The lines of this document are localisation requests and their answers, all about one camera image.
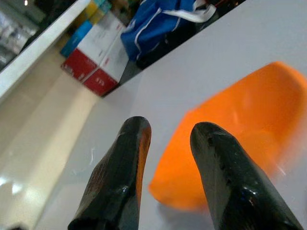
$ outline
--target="red and white box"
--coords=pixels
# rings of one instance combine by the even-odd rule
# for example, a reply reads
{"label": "red and white box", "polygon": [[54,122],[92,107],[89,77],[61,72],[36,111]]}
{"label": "red and white box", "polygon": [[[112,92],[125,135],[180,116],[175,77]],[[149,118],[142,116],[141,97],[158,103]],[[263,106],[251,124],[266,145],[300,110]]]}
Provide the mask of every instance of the red and white box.
{"label": "red and white box", "polygon": [[123,24],[108,13],[94,25],[62,68],[102,96],[119,82],[129,60],[120,39]]}

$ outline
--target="orange plastic piece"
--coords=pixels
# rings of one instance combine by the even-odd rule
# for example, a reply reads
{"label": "orange plastic piece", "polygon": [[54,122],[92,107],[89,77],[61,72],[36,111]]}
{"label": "orange plastic piece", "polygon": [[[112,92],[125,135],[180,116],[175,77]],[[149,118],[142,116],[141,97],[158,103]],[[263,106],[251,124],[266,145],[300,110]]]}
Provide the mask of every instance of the orange plastic piece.
{"label": "orange plastic piece", "polygon": [[249,74],[185,115],[160,159],[149,185],[151,194],[182,210],[206,207],[189,144],[192,128],[201,121],[214,122],[232,133],[271,175],[306,104],[304,76],[284,63],[274,62]]}

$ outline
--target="blue duffel bag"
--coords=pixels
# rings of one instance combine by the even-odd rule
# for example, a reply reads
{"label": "blue duffel bag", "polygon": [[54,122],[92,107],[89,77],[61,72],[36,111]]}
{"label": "blue duffel bag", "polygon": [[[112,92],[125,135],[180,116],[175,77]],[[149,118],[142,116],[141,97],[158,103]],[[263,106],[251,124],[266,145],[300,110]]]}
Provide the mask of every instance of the blue duffel bag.
{"label": "blue duffel bag", "polygon": [[132,18],[121,40],[130,60],[136,61],[154,50],[171,31],[187,21],[203,23],[209,20],[216,8],[195,10],[202,0],[144,0]]}

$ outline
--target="beige floor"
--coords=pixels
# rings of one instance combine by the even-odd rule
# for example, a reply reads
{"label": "beige floor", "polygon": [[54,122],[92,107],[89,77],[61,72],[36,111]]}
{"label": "beige floor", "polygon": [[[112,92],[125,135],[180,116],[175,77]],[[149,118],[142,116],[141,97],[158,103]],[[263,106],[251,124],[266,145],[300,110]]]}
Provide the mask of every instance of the beige floor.
{"label": "beige floor", "polygon": [[33,228],[99,100],[63,61],[57,44],[0,105],[0,229]]}

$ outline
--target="white shelf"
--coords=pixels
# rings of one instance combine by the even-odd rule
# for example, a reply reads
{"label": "white shelf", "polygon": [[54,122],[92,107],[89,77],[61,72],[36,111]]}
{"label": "white shelf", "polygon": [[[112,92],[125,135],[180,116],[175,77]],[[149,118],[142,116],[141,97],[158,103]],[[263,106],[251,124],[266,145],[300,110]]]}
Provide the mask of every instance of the white shelf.
{"label": "white shelf", "polygon": [[85,9],[89,1],[77,0],[0,73],[0,103],[26,76],[45,51],[54,45],[72,21]]}

